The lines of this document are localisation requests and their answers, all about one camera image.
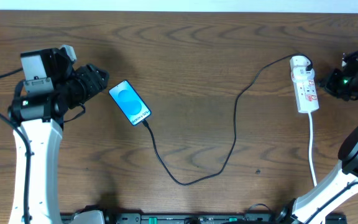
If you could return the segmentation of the blue Samsung smartphone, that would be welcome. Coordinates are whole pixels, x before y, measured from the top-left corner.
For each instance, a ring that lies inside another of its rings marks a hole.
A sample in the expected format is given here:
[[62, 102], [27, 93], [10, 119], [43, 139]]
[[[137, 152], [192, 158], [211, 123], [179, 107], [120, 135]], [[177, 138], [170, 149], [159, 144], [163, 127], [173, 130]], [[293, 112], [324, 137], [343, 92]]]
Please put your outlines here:
[[131, 125], [136, 126], [151, 116], [152, 111], [128, 80], [123, 80], [108, 93]]

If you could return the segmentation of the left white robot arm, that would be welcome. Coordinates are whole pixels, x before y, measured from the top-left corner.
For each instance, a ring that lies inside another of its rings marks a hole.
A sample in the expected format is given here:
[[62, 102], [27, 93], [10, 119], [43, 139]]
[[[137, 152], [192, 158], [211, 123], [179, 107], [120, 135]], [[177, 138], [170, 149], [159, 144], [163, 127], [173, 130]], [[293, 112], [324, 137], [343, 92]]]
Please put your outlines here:
[[61, 223], [58, 203], [58, 154], [64, 118], [106, 89], [109, 73], [86, 64], [75, 69], [74, 48], [21, 54], [24, 79], [8, 107], [16, 144], [14, 200], [9, 223]]

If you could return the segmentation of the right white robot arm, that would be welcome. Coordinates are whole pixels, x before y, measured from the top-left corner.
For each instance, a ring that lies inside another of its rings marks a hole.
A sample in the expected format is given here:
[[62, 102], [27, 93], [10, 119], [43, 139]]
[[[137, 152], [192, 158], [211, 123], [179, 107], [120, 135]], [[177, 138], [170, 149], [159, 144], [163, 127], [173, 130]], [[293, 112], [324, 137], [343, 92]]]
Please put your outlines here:
[[[344, 101], [358, 100], [358, 52], [344, 54], [342, 68], [316, 82], [312, 61], [303, 54], [289, 56], [299, 113], [319, 108], [316, 87]], [[276, 218], [277, 223], [321, 223], [335, 208], [358, 193], [358, 127], [342, 143], [338, 162], [307, 194], [294, 198]]]

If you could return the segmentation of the white power strip socket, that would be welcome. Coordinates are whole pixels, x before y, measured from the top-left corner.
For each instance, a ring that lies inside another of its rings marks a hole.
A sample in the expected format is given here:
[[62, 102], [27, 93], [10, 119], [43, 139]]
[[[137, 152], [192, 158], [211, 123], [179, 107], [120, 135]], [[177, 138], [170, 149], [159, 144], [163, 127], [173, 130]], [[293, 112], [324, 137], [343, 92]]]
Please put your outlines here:
[[290, 59], [296, 105], [299, 113], [307, 114], [319, 109], [314, 69], [309, 58], [296, 55]]

